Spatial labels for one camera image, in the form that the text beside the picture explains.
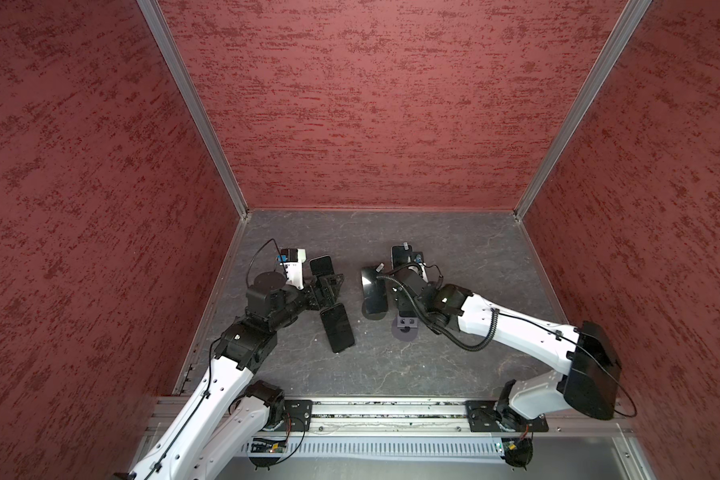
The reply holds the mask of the purple round base phone stand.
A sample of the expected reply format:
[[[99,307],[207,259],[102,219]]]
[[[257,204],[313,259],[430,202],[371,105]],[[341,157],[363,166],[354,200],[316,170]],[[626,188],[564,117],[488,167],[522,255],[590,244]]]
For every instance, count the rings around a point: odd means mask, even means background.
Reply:
[[[392,321],[391,333],[402,342],[412,342],[419,333],[419,320],[416,317],[397,315]]]

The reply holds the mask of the black phone with white tag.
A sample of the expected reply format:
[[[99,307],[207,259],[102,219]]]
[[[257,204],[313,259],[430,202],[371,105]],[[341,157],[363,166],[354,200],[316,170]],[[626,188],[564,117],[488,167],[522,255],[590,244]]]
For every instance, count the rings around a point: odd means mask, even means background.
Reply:
[[[418,253],[413,250],[411,244],[403,242],[401,245],[391,247],[392,267],[397,268],[410,263],[418,263]]]

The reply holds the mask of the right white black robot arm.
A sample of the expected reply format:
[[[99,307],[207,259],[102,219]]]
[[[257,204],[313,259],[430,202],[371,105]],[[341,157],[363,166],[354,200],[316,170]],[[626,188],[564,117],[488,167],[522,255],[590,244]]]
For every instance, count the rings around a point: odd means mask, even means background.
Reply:
[[[427,329],[467,352],[498,343],[548,366],[546,374],[509,380],[490,418],[499,428],[521,432],[549,414],[574,410],[609,421],[619,415],[621,361],[596,323],[558,324],[503,307],[440,280],[428,282],[420,266],[400,266],[379,274]]]

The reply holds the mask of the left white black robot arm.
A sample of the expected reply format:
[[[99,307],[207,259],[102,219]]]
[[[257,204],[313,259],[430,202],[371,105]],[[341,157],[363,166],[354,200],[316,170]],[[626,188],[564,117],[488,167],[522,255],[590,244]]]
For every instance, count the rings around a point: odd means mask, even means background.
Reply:
[[[344,277],[324,274],[302,288],[276,271],[256,277],[247,306],[210,351],[206,373],[154,447],[117,479],[215,479],[257,432],[284,422],[283,391],[253,379],[279,330],[307,310],[338,306]]]

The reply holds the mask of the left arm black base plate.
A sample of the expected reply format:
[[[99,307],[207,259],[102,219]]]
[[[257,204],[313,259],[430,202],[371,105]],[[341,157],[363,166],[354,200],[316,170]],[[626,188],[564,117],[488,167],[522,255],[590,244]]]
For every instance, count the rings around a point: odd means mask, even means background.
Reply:
[[[269,407],[262,432],[305,432],[311,424],[314,402],[307,399],[279,400]]]

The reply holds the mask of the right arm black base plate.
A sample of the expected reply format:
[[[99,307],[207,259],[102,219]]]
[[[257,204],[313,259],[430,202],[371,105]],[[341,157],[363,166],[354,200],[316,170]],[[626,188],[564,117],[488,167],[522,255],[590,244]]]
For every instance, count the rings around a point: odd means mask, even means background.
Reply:
[[[468,400],[465,402],[466,418],[473,433],[536,433],[548,432],[545,418],[539,416],[528,420],[514,413],[509,407],[499,408],[496,401]]]

